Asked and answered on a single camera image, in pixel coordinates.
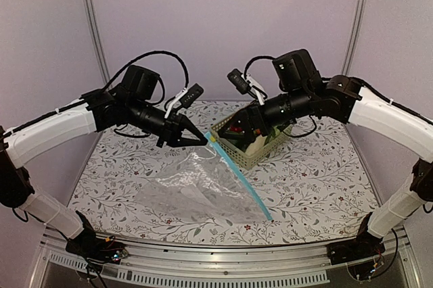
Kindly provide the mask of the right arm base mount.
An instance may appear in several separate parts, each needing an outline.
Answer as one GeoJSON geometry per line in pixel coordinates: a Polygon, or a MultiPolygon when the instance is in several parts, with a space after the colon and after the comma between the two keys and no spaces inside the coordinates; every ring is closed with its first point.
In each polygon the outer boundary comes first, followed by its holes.
{"type": "Polygon", "coordinates": [[[326,245],[327,257],[332,265],[369,258],[369,261],[348,267],[351,277],[358,281],[372,278],[378,267],[378,262],[374,261],[373,257],[381,257],[382,253],[385,252],[383,240],[367,232],[371,215],[370,212],[364,217],[355,238],[326,245]]]}

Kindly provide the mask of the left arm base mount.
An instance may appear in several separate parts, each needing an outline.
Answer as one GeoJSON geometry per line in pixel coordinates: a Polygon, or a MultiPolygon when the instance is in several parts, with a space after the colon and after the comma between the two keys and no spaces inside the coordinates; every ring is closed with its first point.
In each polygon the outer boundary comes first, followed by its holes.
{"type": "Polygon", "coordinates": [[[83,231],[74,239],[68,239],[66,251],[97,263],[119,264],[129,253],[126,245],[116,240],[114,235],[98,238],[86,217],[76,211],[83,223],[83,231]]]}

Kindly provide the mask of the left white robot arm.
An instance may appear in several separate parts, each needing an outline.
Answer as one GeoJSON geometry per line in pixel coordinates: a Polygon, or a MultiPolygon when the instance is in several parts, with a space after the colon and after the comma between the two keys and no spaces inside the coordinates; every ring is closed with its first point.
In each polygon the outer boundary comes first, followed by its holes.
{"type": "Polygon", "coordinates": [[[77,137],[113,126],[131,125],[154,135],[157,147],[204,146],[205,136],[183,114],[156,108],[149,100],[160,75],[129,66],[123,79],[110,90],[85,93],[66,107],[1,131],[1,205],[18,208],[74,239],[85,256],[96,256],[99,239],[85,231],[85,219],[30,183],[25,165],[35,157],[77,137]]]}

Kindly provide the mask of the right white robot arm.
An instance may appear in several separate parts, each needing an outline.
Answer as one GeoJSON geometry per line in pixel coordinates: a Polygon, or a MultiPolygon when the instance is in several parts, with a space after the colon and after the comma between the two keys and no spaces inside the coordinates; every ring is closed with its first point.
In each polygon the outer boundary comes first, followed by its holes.
{"type": "Polygon", "coordinates": [[[275,126],[305,116],[330,117],[379,133],[419,157],[403,186],[364,218],[350,253],[364,258],[394,226],[432,201],[432,121],[383,96],[356,77],[321,77],[306,49],[270,57],[282,93],[236,112],[218,131],[221,138],[253,143],[275,126]]]}

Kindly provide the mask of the clear zip top bag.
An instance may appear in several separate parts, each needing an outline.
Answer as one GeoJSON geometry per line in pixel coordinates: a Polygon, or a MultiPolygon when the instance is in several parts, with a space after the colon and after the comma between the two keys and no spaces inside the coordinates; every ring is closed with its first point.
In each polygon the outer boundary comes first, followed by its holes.
{"type": "Polygon", "coordinates": [[[158,213],[229,223],[272,220],[258,193],[207,132],[205,146],[147,178],[135,201],[158,213]]]}

